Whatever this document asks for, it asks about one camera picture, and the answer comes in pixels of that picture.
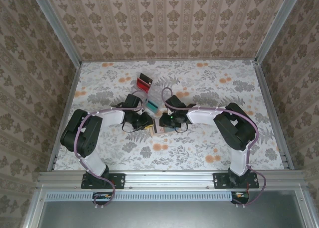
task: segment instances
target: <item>purple cable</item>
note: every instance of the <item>purple cable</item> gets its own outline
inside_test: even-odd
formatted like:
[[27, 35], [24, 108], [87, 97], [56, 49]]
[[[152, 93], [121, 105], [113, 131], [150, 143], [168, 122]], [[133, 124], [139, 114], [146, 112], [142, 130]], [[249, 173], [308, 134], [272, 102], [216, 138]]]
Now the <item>purple cable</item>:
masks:
[[247, 149], [247, 157], [246, 157], [246, 166], [248, 167], [249, 170], [251, 170], [252, 172], [255, 172], [256, 174], [260, 175], [263, 179], [264, 179], [264, 185], [260, 191], [260, 193], [258, 194], [258, 196], [252, 200], [251, 202], [248, 202], [245, 204], [245, 206], [248, 206], [252, 203], [254, 203], [259, 197], [260, 195], [264, 192], [265, 188], [266, 188], [266, 178], [263, 174], [261, 174], [260, 172], [257, 172], [255, 170], [253, 170], [251, 168], [251, 166], [249, 165], [249, 156], [250, 156], [250, 150], [251, 150], [251, 147], [257, 142], [258, 138], [259, 138], [259, 131], [258, 131], [258, 128], [257, 126], [254, 124], [254, 122], [252, 122], [248, 117], [238, 113], [238, 112], [235, 112], [235, 111], [231, 111], [231, 110], [227, 110], [227, 109], [222, 109], [222, 108], [205, 108], [205, 107], [192, 107], [192, 108], [177, 108], [177, 107], [174, 107], [174, 106], [171, 106], [169, 105], [165, 98], [164, 98], [164, 91], [165, 90], [170, 90], [170, 95], [172, 96], [173, 95], [173, 91], [170, 87], [165, 87], [162, 91], [161, 91], [161, 99], [164, 101], [165, 105], [171, 109], [174, 109], [174, 110], [213, 110], [213, 111], [223, 111], [223, 112], [227, 112], [227, 113], [230, 113], [230, 114], [234, 114], [234, 115], [237, 115], [243, 119], [245, 119], [247, 122], [249, 122], [253, 128], [255, 129], [256, 131], [256, 137], [255, 139], [251, 142], [251, 144], [248, 145]]
[[103, 196], [105, 196], [104, 194], [97, 194], [95, 197], [94, 197], [94, 199], [93, 199], [93, 204], [95, 205], [95, 208], [97, 208], [97, 206], [99, 206], [98, 204], [96, 204], [96, 199], [98, 198], [98, 197], [103, 197]]
[[[147, 104], [147, 102], [149, 101], [148, 95], [147, 95], [147, 93], [146, 93], [145, 91], [142, 91], [142, 90], [141, 90], [141, 92], [143, 92], [143, 93], [146, 94], [146, 102], [145, 102], [145, 104]], [[86, 115], [86, 116], [84, 117], [84, 119], [82, 120], [82, 122], [81, 122], [81, 124], [80, 124], [80, 126], [78, 127], [78, 130], [77, 130], [77, 132], [76, 132], [75, 139], [74, 139], [74, 145], [73, 145], [74, 155], [79, 159], [79, 162], [81, 163], [81, 165], [84, 167], [84, 169], [85, 169], [89, 174], [91, 174], [91, 175], [92, 175], [93, 177], [95, 177], [95, 178], [98, 178], [98, 179], [101, 179], [101, 180], [103, 180], [103, 181], [106, 181], [107, 183], [109, 183], [109, 184], [112, 186], [112, 189], [113, 189], [113, 191], [112, 191], [112, 196], [111, 196], [110, 200], [109, 200], [107, 203], [104, 204], [105, 206], [108, 205], [108, 204], [113, 200], [113, 198], [114, 198], [114, 196], [115, 196], [115, 186], [114, 186], [114, 184], [113, 184], [110, 180], [108, 180], [108, 179], [106, 179], [106, 178], [104, 178], [104, 177], [101, 177], [101, 176], [98, 176], [98, 175], [94, 174], [94, 173], [93, 173], [92, 171], [90, 171], [90, 169], [82, 162], [82, 160], [81, 160], [82, 157], [81, 157], [80, 155], [78, 155], [78, 153], [77, 153], [77, 143], [78, 143], [78, 139], [79, 139], [79, 135], [80, 135], [81, 129], [83, 128], [83, 126], [84, 126], [86, 120], [87, 120], [90, 116], [92, 116], [92, 115], [99, 114], [99, 113], [106, 113], [106, 112], [109, 112], [109, 111], [122, 111], [122, 110], [133, 110], [133, 109], [134, 109], [134, 110], [140, 110], [140, 109], [142, 109], [142, 108], [143, 108], [143, 105], [142, 105], [142, 106], [139, 106], [139, 107], [136, 107], [136, 108], [109, 108], [109, 109], [105, 109], [105, 110], [100, 110], [100, 111], [88, 113], [88, 115]]]

